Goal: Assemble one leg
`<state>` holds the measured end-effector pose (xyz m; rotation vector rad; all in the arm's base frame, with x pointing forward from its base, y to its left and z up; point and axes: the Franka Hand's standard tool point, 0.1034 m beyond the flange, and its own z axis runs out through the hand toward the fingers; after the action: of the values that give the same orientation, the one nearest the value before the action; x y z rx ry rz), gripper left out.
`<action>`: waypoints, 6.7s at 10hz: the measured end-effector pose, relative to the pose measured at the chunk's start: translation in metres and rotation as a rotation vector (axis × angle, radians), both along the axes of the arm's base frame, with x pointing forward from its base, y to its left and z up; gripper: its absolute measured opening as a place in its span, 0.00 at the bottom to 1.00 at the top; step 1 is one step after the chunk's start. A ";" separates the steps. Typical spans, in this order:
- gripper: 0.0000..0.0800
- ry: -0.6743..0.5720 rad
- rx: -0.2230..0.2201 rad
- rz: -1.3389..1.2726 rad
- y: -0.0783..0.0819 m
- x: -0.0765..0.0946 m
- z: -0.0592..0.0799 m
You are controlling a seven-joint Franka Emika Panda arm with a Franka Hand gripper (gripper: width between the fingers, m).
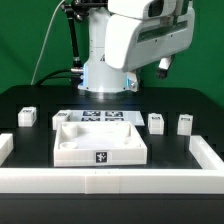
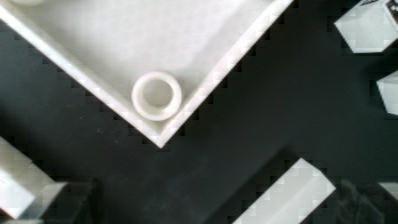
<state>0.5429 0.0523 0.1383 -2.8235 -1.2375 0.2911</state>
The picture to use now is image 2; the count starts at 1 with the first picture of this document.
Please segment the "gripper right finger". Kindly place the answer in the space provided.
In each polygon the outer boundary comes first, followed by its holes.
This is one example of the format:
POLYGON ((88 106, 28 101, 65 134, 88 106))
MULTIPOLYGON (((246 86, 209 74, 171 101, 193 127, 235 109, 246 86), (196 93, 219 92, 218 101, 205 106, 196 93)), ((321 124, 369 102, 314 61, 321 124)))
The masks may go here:
POLYGON ((398 182, 340 181, 331 224, 398 224, 398 182))

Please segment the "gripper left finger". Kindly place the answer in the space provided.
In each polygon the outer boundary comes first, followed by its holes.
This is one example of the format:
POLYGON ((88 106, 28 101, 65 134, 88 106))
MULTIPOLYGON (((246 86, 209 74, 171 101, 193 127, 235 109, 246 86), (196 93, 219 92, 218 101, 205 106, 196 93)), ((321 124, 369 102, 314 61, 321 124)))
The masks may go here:
POLYGON ((65 185, 40 220, 44 224, 104 224, 102 186, 97 179, 65 185))

